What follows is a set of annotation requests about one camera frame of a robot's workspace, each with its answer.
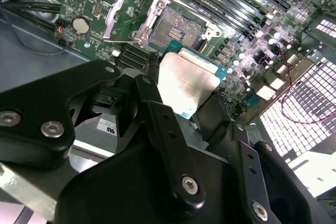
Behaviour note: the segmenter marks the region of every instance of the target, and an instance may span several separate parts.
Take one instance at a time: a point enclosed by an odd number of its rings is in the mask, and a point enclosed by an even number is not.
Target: perforated metal panel
[[[294,121],[316,123],[290,121],[281,113],[281,101],[260,118],[281,156],[293,151],[299,156],[336,132],[336,65],[321,59],[293,85],[283,105]]]

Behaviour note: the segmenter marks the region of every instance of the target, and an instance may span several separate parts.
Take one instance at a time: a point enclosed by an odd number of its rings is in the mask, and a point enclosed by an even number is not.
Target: motherboard
[[[302,32],[335,9],[336,0],[64,0],[55,38],[136,69],[176,40],[227,69],[220,88],[235,118],[277,96],[302,61]]]

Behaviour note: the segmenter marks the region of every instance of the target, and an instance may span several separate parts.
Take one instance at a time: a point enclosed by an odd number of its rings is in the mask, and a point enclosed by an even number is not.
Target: sticker
[[[97,130],[104,131],[113,136],[117,136],[117,125],[102,118],[99,120]]]

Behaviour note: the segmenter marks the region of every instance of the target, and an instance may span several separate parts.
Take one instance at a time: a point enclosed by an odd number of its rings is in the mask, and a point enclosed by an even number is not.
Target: screw
[[[111,68],[111,67],[105,67],[105,70],[106,70],[107,72],[114,73],[114,69]]]
[[[241,131],[244,131],[244,127],[241,124],[237,124],[237,128]]]
[[[253,202],[252,203],[252,208],[253,208],[253,211],[256,213],[256,215],[263,221],[267,221],[268,220],[268,214],[267,214],[267,211],[266,209],[261,205],[259,204],[258,202]]]
[[[195,195],[198,192],[198,185],[196,181],[191,177],[183,177],[182,186],[189,194]]]
[[[15,111],[4,110],[0,112],[0,126],[11,127],[21,121],[21,116]]]
[[[60,122],[46,122],[41,126],[41,132],[46,137],[58,138],[63,135],[64,127]]]
[[[164,8],[164,2],[162,0],[159,0],[157,3],[158,8],[163,9]]]
[[[267,150],[269,150],[270,152],[273,151],[272,146],[270,146],[269,144],[265,144],[265,147]]]
[[[143,40],[147,40],[147,39],[148,39],[148,35],[145,34],[145,33],[143,33],[143,34],[141,35],[141,39],[143,39]]]

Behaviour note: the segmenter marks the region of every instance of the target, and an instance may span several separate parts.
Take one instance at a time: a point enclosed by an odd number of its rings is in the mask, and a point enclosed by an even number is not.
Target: red wire
[[[293,123],[298,123],[298,124],[303,124],[303,125],[307,125],[307,124],[316,124],[316,123],[321,123],[324,122],[326,119],[332,117],[333,115],[336,114],[336,111],[332,112],[330,115],[319,119],[317,121],[312,121],[312,122],[300,122],[300,121],[295,121],[294,119],[292,119],[290,116],[285,114],[285,109],[284,109],[284,105],[286,104],[286,100],[288,99],[288,93],[292,90],[293,88],[293,83],[292,83],[292,77],[290,76],[290,68],[289,68],[289,64],[284,56],[284,54],[282,54],[284,60],[285,60],[285,64],[287,67],[287,71],[288,71],[288,77],[289,77],[289,89],[287,90],[287,92],[285,93],[285,95],[283,96],[283,99],[281,100],[281,114],[288,119],[289,121],[293,122]]]

